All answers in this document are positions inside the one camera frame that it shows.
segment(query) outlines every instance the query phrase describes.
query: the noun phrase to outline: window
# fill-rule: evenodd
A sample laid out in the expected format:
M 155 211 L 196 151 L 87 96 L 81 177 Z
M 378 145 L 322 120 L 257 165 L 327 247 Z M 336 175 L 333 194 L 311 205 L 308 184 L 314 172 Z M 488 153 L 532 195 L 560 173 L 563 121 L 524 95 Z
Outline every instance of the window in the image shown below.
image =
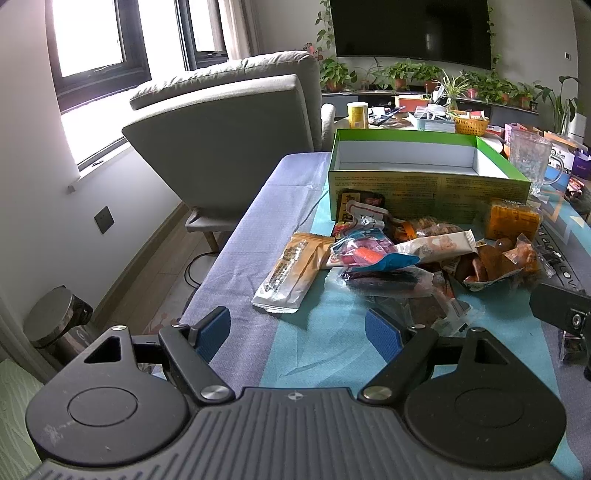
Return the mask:
M 48 0 L 47 47 L 60 110 L 150 80 L 137 0 Z
M 228 58 L 217 0 L 46 2 L 56 96 L 81 170 L 125 143 L 133 88 Z

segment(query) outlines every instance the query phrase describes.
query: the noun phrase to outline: table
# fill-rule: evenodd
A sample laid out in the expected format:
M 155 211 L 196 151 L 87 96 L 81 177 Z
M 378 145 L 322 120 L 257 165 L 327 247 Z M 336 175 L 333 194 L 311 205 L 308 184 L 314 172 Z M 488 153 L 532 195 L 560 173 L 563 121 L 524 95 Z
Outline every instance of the table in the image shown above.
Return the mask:
M 216 306 L 229 308 L 232 330 L 211 366 L 237 392 L 247 385 L 347 386 L 356 394 L 384 366 L 365 338 L 370 302 L 325 290 L 326 273 L 295 314 L 268 314 L 250 303 L 294 231 L 330 234 L 329 163 L 327 153 L 289 155 L 279 163 L 181 319 L 192 325 Z M 570 208 L 566 202 L 561 207 Z M 589 227 L 573 221 L 569 231 L 578 235 L 577 228 L 591 247 Z M 527 290 L 510 291 L 507 283 L 456 294 L 473 306 L 473 325 L 490 330 L 561 398 L 568 426 L 553 465 L 568 478 L 589 478 L 591 387 L 580 367 L 556 365 L 556 329 L 532 317 Z

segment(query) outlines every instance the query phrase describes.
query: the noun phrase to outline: wall socket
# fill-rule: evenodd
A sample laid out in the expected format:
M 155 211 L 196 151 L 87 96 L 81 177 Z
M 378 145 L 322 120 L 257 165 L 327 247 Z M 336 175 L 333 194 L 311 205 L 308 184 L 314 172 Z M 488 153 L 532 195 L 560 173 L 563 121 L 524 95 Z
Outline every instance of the wall socket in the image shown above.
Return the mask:
M 95 222 L 101 233 L 105 233 L 109 228 L 111 228 L 111 225 L 113 225 L 115 221 L 113 220 L 113 216 L 109 211 L 109 207 L 103 208 L 95 215 Z

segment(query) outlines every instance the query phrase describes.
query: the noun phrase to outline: open cardboard box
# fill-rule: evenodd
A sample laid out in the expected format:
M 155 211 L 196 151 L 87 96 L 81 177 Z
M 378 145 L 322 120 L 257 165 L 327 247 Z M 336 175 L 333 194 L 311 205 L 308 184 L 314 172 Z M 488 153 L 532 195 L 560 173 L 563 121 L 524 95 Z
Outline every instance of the open cardboard box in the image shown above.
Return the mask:
M 525 203 L 530 184 L 473 135 L 340 129 L 329 170 L 330 214 L 335 220 L 343 189 L 354 189 L 383 194 L 397 218 L 471 223 L 482 201 Z

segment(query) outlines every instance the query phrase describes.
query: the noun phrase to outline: jerky package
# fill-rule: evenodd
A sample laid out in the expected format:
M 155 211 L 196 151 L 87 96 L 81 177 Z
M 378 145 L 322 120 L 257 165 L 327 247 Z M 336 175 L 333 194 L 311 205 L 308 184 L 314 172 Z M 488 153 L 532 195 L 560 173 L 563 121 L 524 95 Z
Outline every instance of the jerky package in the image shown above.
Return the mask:
M 294 233 L 251 303 L 270 313 L 297 312 L 334 241 L 330 236 Z

